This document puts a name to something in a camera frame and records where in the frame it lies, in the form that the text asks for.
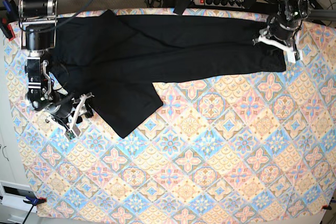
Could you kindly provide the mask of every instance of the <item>power strip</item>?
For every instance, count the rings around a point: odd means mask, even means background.
[[[195,5],[242,8],[241,0],[194,0]]]

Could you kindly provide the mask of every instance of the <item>floral pattern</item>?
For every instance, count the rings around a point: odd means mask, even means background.
[[[285,72],[154,83],[164,105],[125,139],[94,113],[71,141],[45,123],[45,113],[25,105],[27,53],[17,39],[1,40],[19,152],[32,190],[47,198],[38,214],[101,223],[244,224],[319,213],[336,187],[336,32],[304,22],[299,37],[303,60],[285,57]]]

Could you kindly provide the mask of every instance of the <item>cabinet door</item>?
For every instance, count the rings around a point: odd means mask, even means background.
[[[3,33],[0,32],[0,179],[28,185],[25,170],[18,151],[5,76],[5,49]]]
[[[0,180],[15,182],[13,172],[11,170],[11,165],[9,163],[9,159],[7,160],[7,153],[4,141],[2,139],[1,129],[0,129]]]

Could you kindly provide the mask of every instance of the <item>black trousers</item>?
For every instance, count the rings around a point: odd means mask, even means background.
[[[265,25],[217,17],[115,16],[108,10],[57,30],[51,72],[76,96],[92,92],[95,111],[124,138],[163,105],[152,82],[285,71],[281,50],[253,45]]]

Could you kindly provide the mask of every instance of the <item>cable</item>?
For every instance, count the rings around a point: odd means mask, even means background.
[[[333,3],[333,2],[331,2],[331,0],[329,0],[329,2],[330,2],[330,6],[327,8],[327,10],[329,10],[329,8],[331,7],[331,9],[333,9],[334,10],[334,4],[336,4],[336,2],[335,3]],[[329,22],[329,24],[327,24],[327,26],[330,26],[332,24],[332,21],[330,21]]]
[[[334,5],[334,4],[336,4],[336,2],[332,3],[332,4],[327,8],[327,10],[329,10],[330,7],[332,7],[332,9],[334,9],[334,8],[333,8],[333,5]]]
[[[333,7],[333,4],[332,4],[331,0],[329,0],[329,2],[330,2],[330,6],[328,7],[328,9],[331,7],[334,10],[334,7]]]
[[[32,211],[33,207],[34,207],[34,205],[32,205],[32,207],[30,208],[30,210],[29,210],[28,214],[26,215],[26,218],[25,218],[25,220],[22,222],[22,224],[25,224],[25,222],[26,222],[28,216],[30,215],[30,212]]]
[[[55,27],[52,27],[52,28],[47,28],[47,29],[41,29],[41,30],[34,30],[34,31],[27,31],[27,30],[24,30],[21,26],[20,26],[20,21],[19,21],[19,28],[22,30],[22,31],[25,31],[27,33],[47,33],[49,31],[54,31],[56,30],[57,28],[65,25],[66,23],[69,23],[70,21],[72,21],[75,17],[78,16],[78,14],[80,14],[81,12],[83,12],[86,8],[88,8],[88,6],[93,2],[93,0],[89,0],[85,5],[83,5],[83,7],[77,11],[74,15],[72,15],[70,18],[68,18],[66,21],[56,25]]]
[[[67,73],[68,79],[69,79],[70,74],[69,74],[69,71],[68,71],[68,69],[66,68],[66,66],[64,66],[62,63],[60,63],[59,65],[65,70],[65,72]],[[59,89],[55,89],[54,91],[59,91],[59,90],[61,90],[61,89],[64,89],[64,90],[65,90],[65,87],[67,86],[67,84],[68,84],[67,81],[64,82],[63,85],[60,84],[61,87],[60,87]]]

